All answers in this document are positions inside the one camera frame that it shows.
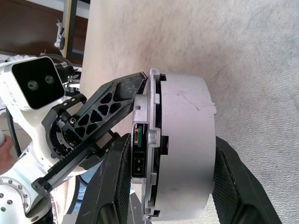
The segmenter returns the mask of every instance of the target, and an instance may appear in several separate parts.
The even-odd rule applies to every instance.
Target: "cable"
[[[15,152],[17,153],[17,156],[19,158],[20,155],[22,154],[22,151],[21,151],[21,148],[19,145],[17,135],[15,133],[13,117],[11,116],[11,114],[7,108],[6,108],[6,116],[7,116],[7,123],[8,123],[9,132],[10,132],[10,137],[14,143]]]
[[[58,61],[61,61],[61,62],[65,62],[67,63],[68,66],[71,66],[73,67],[72,63],[67,60],[66,58],[60,56],[60,55],[56,55],[56,54],[43,54],[43,55],[39,55],[38,57],[43,57],[43,56],[47,56],[51,59],[54,59],[54,60],[58,60]]]
[[[81,182],[81,184],[83,184],[85,187],[87,187],[88,183],[85,180],[83,180],[81,175],[78,175],[77,178]]]

